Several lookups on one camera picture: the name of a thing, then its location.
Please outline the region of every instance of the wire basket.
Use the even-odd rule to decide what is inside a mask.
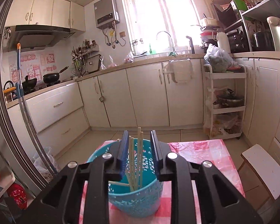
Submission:
[[[88,159],[92,162],[97,156],[109,151],[110,143],[97,149]],[[137,162],[137,139],[134,139],[134,156]],[[129,158],[127,159],[127,169],[130,169]],[[109,183],[109,201],[122,212],[135,217],[144,218],[154,214],[161,204],[163,182],[159,182],[155,177],[153,166],[153,156],[149,140],[143,140],[143,187],[131,192],[127,186],[113,185]],[[120,181],[128,183],[126,175]]]

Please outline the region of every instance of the red and white checkered tablecloth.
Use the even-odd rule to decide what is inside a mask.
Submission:
[[[113,141],[105,141],[100,147],[105,146]],[[206,141],[187,141],[169,143],[173,152],[183,156],[187,161],[200,164],[204,160],[209,160],[224,174],[224,176],[238,189],[245,197],[243,186],[239,178],[237,169],[230,157],[230,154],[223,140],[206,140]],[[195,182],[192,181],[197,224],[201,223],[199,200]],[[79,224],[83,224],[83,213],[85,196],[87,191],[87,182],[84,184]],[[109,219],[110,224],[117,223],[145,223],[145,224],[170,224],[171,216],[171,182],[164,182],[161,197],[161,205],[157,212],[149,217],[136,219],[132,218],[109,203]]]

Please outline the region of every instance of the metal screw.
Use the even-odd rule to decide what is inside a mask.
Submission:
[[[74,168],[74,167],[77,167],[77,163],[75,162],[75,161],[71,161],[67,166],[69,167],[69,168]]]
[[[112,154],[109,152],[103,154],[103,158],[105,158],[105,159],[109,159],[111,157],[112,157]]]
[[[205,167],[211,167],[213,165],[210,161],[204,161],[202,164]]]
[[[169,157],[170,159],[175,159],[177,158],[177,154],[175,152],[169,152],[167,154],[167,157]]]

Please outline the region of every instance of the sink faucet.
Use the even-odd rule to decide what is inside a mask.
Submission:
[[[160,32],[158,32],[158,33],[157,33],[157,36],[156,36],[156,39],[158,39],[158,34],[161,33],[161,32],[165,32],[165,33],[170,37],[171,45],[172,45],[173,51],[170,52],[169,56],[173,55],[173,56],[176,57],[177,54],[176,54],[176,52],[175,52],[175,47],[174,47],[174,45],[173,45],[172,37],[171,37],[171,35],[170,35],[167,31],[160,31]]]

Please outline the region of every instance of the window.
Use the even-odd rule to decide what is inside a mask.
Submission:
[[[172,36],[175,48],[189,49],[191,36],[193,44],[200,44],[200,28],[191,0],[125,0],[129,34],[134,53],[145,51],[161,53],[172,51],[167,31]]]

